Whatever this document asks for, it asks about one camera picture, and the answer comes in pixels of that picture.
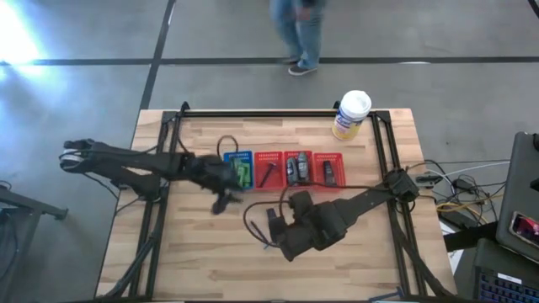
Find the black metal frame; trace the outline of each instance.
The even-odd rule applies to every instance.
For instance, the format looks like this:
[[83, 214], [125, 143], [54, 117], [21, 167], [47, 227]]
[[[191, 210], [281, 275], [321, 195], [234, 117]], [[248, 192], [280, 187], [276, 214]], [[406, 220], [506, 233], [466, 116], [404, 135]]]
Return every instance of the black metal frame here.
[[[184, 112], [183, 117], [185, 118], [210, 118], [210, 117], [219, 117], [219, 118], [246, 118], [246, 117], [252, 117], [252, 118], [261, 118], [261, 117], [333, 117], [335, 116], [335, 109], [337, 109], [339, 106], [339, 103], [336, 102], [334, 105], [334, 109], [328, 109], [328, 110], [309, 110], [309, 109], [298, 109], [298, 110], [187, 110]], [[164, 142], [166, 141], [166, 138], [163, 138], [163, 136], [167, 135], [167, 131], [165, 128], [167, 127], [164, 122], [170, 121], [171, 116], [178, 117], [174, 121], [174, 128], [173, 128], [173, 134], [171, 138], [171, 144], [169, 152], [175, 152], [177, 147], [177, 135], [179, 133], [179, 127], [181, 124], [180, 117], [182, 115], [178, 114], [179, 112], [176, 111], [166, 111], [163, 112], [162, 117], [162, 126], [161, 130], [159, 131], [159, 142], [161, 144], [158, 146], [156, 152], [163, 152], [163, 146]], [[378, 151], [378, 161], [380, 163], [380, 169], [382, 176], [385, 175], [389, 170], [394, 168], [400, 168], [400, 161], [398, 157], [398, 149], [397, 149], [397, 143], [395, 141], [395, 135], [393, 133], [392, 129], [392, 122], [391, 122], [391, 115], [389, 111], [387, 110], [379, 110], [379, 111], [372, 111], [368, 115], [369, 118], [371, 118], [373, 129], [374, 129], [374, 136], [376, 141], [376, 149]], [[388, 168], [387, 161], [386, 161], [386, 153], [384, 151], [384, 145], [383, 145], [383, 139], [382, 139], [382, 132], [380, 123], [383, 123], [386, 127], [387, 132], [387, 140], [389, 143], [389, 150], [391, 154], [392, 159], [392, 167]], [[158, 266], [158, 259], [159, 259], [159, 250], [161, 247], [161, 239], [163, 235], [163, 228], [164, 228], [164, 218], [167, 211], [167, 205], [168, 205], [168, 191], [169, 191], [169, 185], [167, 184], [162, 191], [161, 199], [156, 202], [159, 204], [159, 210], [157, 214], [157, 219], [155, 226], [153, 228], [153, 231], [148, 236], [148, 232], [150, 229], [150, 221], [152, 217], [152, 209], [154, 206], [154, 203], [148, 202], [146, 204], [146, 207], [144, 209], [144, 215], [142, 217], [142, 223], [141, 223], [141, 232], [139, 235], [139, 241], [138, 241], [138, 247], [137, 247], [137, 254], [135, 261], [131, 264], [131, 266], [128, 268], [127, 273], [124, 275], [124, 278], [119, 281], [119, 283], [123, 284], [123, 290], [121, 292], [116, 292], [112, 296], [110, 294], [107, 294], [103, 297], [97, 297], [92, 300], [87, 300], [84, 302], [143, 302], [143, 301], [151, 301], [153, 297], [153, 290], [155, 286], [155, 279], [157, 276], [157, 266]], [[410, 210], [408, 205], [401, 204], [402, 206], [402, 214], [403, 214], [403, 220], [404, 220], [404, 229], [407, 235], [407, 238], [410, 240], [410, 244], [412, 247], [417, 251], [418, 246], [415, 238], [413, 223], [412, 223], [412, 217], [410, 215]], [[403, 294], [411, 295], [410, 292], [410, 283], [408, 280], [408, 273], [406, 269], [406, 263], [404, 260], [404, 254], [403, 254], [403, 248], [402, 246], [395, 240], [395, 231], [397, 229], [400, 229], [400, 226], [398, 225], [397, 220], [397, 201], [391, 200], [387, 203], [387, 209], [388, 209], [388, 215], [389, 215], [389, 222], [391, 224], [392, 228], [392, 234], [393, 234], [393, 245], [395, 247], [395, 255], [397, 258], [397, 265], [398, 265], [398, 272], [399, 272], [399, 278], [400, 278], [400, 285], [403, 290]], [[139, 284], [140, 284], [140, 274], [141, 274], [141, 266], [148, 256], [149, 252], [152, 252], [152, 256], [150, 259], [150, 266], [148, 269], [148, 276], [147, 276], [147, 285], [146, 290], [144, 292], [144, 295], [138, 295], [139, 290]], [[425, 287], [425, 281], [424, 278], [421, 276], [418, 269], [414, 266], [414, 273], [415, 273], [415, 279], [418, 285], [418, 292], [419, 295], [427, 295], [426, 287]], [[123, 293], [125, 292], [125, 288], [127, 285], [130, 285], [129, 293], [127, 297], [122, 297]]]

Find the person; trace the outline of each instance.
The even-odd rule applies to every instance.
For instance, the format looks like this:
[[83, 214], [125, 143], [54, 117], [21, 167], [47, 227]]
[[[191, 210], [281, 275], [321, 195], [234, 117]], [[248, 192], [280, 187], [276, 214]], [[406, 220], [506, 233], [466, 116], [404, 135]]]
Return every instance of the person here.
[[303, 76], [318, 68], [323, 10], [326, 0], [271, 0], [270, 15], [289, 49], [287, 64], [292, 76]]

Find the shoe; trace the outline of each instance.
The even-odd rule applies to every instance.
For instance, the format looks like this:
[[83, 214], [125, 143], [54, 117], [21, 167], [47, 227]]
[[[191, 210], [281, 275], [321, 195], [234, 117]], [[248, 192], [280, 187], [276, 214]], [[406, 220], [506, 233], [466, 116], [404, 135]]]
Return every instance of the shoe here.
[[308, 74], [309, 72], [314, 72], [316, 70], [317, 70], [316, 67], [309, 69], [309, 68], [303, 68], [303, 67], [294, 65], [288, 69], [288, 73], [291, 74], [292, 76], [303, 76], [303, 75]]
[[281, 60], [281, 64], [284, 64], [284, 65], [296, 65], [297, 62], [299, 62], [301, 59], [300, 58], [295, 58], [295, 57], [288, 57], [286, 59], [283, 59]]

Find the wooden tabletop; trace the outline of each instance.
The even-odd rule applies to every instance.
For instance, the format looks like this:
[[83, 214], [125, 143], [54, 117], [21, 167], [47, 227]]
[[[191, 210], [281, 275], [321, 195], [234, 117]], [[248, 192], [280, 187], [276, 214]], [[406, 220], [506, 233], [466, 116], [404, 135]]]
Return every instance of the wooden tabletop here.
[[[390, 111], [401, 163], [422, 162], [411, 110]], [[133, 149], [144, 150], [157, 144], [161, 117], [162, 110], [141, 112]], [[222, 135], [233, 135], [240, 150], [253, 152], [340, 152], [348, 185], [379, 183], [381, 175], [372, 123], [366, 120], [352, 141], [335, 139], [330, 130], [332, 123], [333, 118], [192, 118], [183, 119], [181, 138], [197, 155], [215, 153]], [[232, 143], [222, 142], [221, 150], [232, 151]], [[389, 157], [387, 144], [386, 154]], [[357, 189], [312, 191], [312, 197], [319, 203], [349, 198], [359, 192]], [[398, 270], [385, 205], [362, 215], [344, 240], [321, 252], [312, 249], [290, 263], [279, 249], [264, 250], [242, 222], [246, 206], [255, 201], [277, 200], [279, 194], [246, 193], [242, 204], [229, 205], [225, 213], [215, 216], [210, 213], [214, 195], [189, 182], [172, 183], [154, 300], [365, 300], [394, 292], [399, 282]], [[118, 207], [134, 198], [132, 192], [122, 193]], [[253, 207], [248, 219], [258, 222], [268, 237], [266, 208], [267, 205]], [[132, 262], [143, 209], [143, 202], [139, 202], [116, 216], [99, 281], [99, 295], [110, 290]], [[432, 201], [418, 199], [412, 217], [420, 255], [441, 283], [455, 292]], [[409, 260], [407, 268], [415, 290]], [[143, 271], [141, 285], [145, 283], [146, 271]]]

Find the gray floor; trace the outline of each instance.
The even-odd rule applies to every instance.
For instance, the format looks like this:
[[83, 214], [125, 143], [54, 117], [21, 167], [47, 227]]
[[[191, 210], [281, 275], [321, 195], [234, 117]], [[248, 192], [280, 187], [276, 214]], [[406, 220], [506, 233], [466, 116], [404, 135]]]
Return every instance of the gray floor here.
[[[267, 2], [178, 0], [163, 57], [284, 56]], [[0, 3], [0, 13], [9, 17], [4, 20], [16, 23], [10, 32], [19, 37], [8, 35], [0, 55], [152, 58], [166, 4]], [[324, 56], [538, 54], [539, 19], [526, 0], [333, 0], [324, 25]], [[70, 209], [65, 221], [43, 218], [14, 302], [92, 297], [114, 201], [92, 181], [61, 171], [56, 157], [71, 139], [129, 146], [148, 71], [149, 66], [0, 67], [0, 179], [21, 194]], [[516, 131], [538, 131], [538, 77], [539, 63], [325, 65], [303, 78], [289, 77], [282, 66], [161, 66], [150, 108], [178, 108], [183, 101], [197, 109], [327, 108], [348, 90], [363, 89], [378, 108], [414, 110], [426, 157], [495, 159], [510, 155]], [[472, 175], [490, 183], [504, 180], [506, 171], [491, 167]]]

